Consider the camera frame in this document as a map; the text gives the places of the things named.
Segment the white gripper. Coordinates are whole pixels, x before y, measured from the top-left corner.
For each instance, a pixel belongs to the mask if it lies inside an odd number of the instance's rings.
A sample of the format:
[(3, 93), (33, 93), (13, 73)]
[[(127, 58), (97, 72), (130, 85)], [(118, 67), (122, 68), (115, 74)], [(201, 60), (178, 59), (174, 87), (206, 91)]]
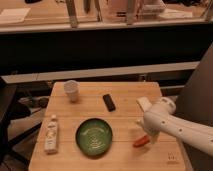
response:
[(154, 144), (158, 140), (159, 132), (151, 128), (144, 120), (137, 120), (136, 124), (141, 126), (143, 130), (149, 135), (149, 140), (151, 144)]

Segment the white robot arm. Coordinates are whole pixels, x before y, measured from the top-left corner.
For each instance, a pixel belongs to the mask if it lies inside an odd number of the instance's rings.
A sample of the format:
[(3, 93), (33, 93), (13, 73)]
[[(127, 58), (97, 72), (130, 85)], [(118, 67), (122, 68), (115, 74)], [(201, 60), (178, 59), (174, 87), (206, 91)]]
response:
[(213, 127), (175, 117), (176, 105), (167, 97), (160, 97), (154, 103), (140, 97), (137, 103), (143, 110), (142, 119), (137, 123), (151, 139), (164, 132), (213, 156)]

